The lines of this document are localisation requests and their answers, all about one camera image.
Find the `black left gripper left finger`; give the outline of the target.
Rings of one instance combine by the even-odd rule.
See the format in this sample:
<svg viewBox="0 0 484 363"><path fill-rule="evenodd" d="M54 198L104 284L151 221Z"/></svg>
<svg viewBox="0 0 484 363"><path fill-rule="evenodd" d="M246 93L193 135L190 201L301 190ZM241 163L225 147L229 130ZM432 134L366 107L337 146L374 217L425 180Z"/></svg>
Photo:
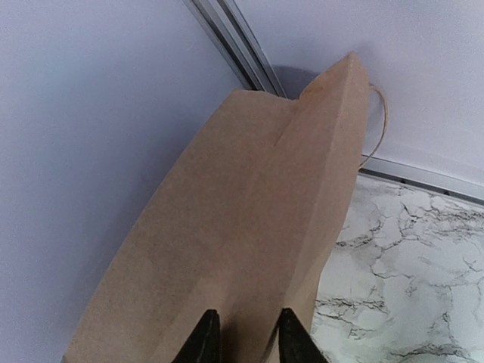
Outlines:
<svg viewBox="0 0 484 363"><path fill-rule="evenodd" d="M220 363L221 328L219 313L207 309L173 359L172 363Z"/></svg>

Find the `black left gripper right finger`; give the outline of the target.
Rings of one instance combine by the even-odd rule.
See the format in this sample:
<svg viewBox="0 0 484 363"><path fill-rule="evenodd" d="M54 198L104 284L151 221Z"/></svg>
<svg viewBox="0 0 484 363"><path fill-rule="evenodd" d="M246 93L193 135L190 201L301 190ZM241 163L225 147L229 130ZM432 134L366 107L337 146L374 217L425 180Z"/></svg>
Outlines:
<svg viewBox="0 0 484 363"><path fill-rule="evenodd" d="M284 308L278 319L280 363L328 363L291 308Z"/></svg>

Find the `brown paper bag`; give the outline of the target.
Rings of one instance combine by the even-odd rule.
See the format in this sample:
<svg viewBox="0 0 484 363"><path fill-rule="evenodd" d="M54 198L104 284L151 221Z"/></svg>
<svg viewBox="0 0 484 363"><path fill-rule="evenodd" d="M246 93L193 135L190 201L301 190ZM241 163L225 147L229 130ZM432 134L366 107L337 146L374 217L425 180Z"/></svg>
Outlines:
<svg viewBox="0 0 484 363"><path fill-rule="evenodd" d="M295 100L233 91L116 253L65 362L171 362L207 309L221 362L277 362L277 322L309 328L355 189L371 86L349 53Z"/></svg>

